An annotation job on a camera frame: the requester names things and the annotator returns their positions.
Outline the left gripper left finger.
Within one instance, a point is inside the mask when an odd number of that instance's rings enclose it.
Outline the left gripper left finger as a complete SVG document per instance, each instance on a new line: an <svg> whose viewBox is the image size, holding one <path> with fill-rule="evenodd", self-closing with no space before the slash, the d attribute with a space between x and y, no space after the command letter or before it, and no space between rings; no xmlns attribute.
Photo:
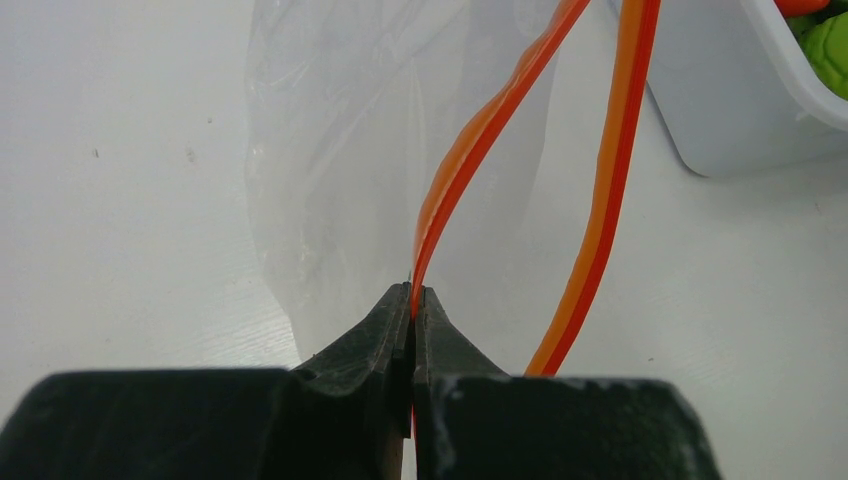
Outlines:
<svg viewBox="0 0 848 480"><path fill-rule="evenodd" d="M1 432L5 479L398 479L408 284L293 369L50 375Z"/></svg>

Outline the green toy cabbage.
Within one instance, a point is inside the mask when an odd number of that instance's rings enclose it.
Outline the green toy cabbage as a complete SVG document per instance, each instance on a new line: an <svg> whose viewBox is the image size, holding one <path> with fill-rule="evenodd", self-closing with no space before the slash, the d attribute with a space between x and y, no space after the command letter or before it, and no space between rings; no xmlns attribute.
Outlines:
<svg viewBox="0 0 848 480"><path fill-rule="evenodd" d="M847 8L790 17L786 23L819 80L847 99Z"/></svg>

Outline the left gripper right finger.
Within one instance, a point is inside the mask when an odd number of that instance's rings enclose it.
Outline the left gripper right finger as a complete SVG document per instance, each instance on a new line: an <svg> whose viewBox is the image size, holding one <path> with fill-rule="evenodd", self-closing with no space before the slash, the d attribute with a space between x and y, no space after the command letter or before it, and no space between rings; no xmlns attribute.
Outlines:
<svg viewBox="0 0 848 480"><path fill-rule="evenodd" d="M425 288L415 322L421 479L717 479L701 422L670 383L513 376Z"/></svg>

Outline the clear zip top bag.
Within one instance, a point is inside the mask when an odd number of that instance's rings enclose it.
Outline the clear zip top bag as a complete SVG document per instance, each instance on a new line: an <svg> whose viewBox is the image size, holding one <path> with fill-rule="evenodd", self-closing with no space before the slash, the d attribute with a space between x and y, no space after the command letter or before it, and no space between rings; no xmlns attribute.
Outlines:
<svg viewBox="0 0 848 480"><path fill-rule="evenodd" d="M587 1L260 1L257 253L309 359L392 284L512 374L552 376L598 292L659 16L628 1L585 105Z"/></svg>

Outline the white plastic food bin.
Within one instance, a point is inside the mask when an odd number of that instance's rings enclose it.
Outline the white plastic food bin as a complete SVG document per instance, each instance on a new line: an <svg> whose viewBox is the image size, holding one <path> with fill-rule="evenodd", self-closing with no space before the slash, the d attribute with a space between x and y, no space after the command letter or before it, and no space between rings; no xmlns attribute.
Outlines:
<svg viewBox="0 0 848 480"><path fill-rule="evenodd" d="M706 177L847 156L847 102L772 1L664 1L648 75L682 162Z"/></svg>

